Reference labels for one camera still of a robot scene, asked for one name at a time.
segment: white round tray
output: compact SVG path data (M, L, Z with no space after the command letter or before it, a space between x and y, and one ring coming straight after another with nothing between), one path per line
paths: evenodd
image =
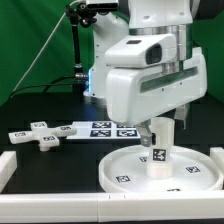
M197 191L222 189L223 175L213 160L197 151L173 146L172 177L157 180L146 174L149 149L126 147L104 157L100 185L106 192Z

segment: black table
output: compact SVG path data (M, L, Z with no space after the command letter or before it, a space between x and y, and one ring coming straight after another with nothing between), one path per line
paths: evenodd
M72 93L21 94L0 107L0 150L17 151L18 168L3 194L102 192L98 164L111 151L139 144L139 140L66 140L49 152L38 142L12 145L9 132L30 130L30 123L49 127L73 121L109 120L105 107L84 103ZM191 103L186 130L177 130L175 145L209 154L224 146L224 105L210 95ZM224 220L160 221L153 223L223 223Z

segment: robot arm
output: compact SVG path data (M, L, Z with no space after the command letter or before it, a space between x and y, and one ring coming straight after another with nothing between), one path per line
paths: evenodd
M192 48L189 0L129 0L129 8L130 35L105 56L116 67L107 109L114 122L138 125L202 97L207 80L201 50Z

